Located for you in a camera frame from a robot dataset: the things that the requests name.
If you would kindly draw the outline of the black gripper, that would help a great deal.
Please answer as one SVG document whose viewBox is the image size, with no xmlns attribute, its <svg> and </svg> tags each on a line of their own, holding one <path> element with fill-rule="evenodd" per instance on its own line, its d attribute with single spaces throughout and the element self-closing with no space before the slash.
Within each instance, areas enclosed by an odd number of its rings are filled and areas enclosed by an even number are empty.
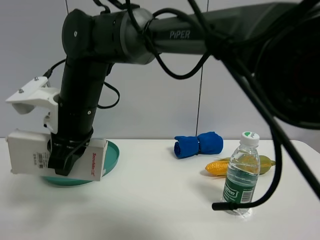
<svg viewBox="0 0 320 240">
<path fill-rule="evenodd" d="M 92 135 L 92 129 L 79 139 L 51 133 L 48 168 L 54 169 L 57 175 L 68 176 L 76 161 L 84 154 Z"/>
</svg>

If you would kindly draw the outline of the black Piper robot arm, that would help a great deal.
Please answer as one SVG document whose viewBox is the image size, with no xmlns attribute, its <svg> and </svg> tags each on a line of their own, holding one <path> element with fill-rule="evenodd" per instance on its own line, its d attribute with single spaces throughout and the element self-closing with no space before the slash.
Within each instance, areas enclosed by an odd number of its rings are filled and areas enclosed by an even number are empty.
<svg viewBox="0 0 320 240">
<path fill-rule="evenodd" d="M 112 2 L 96 16 L 74 9 L 61 40 L 66 59 L 58 106 L 58 129 L 48 143 L 48 167 L 68 176 L 93 134 L 105 78 L 114 64 L 146 65 L 162 53 L 199 55 L 195 75 L 209 57 L 246 77 L 273 115 L 304 129 L 320 127 L 320 3 L 271 2 L 193 14 L 163 8 L 154 13 L 130 1 Z"/>
</svg>

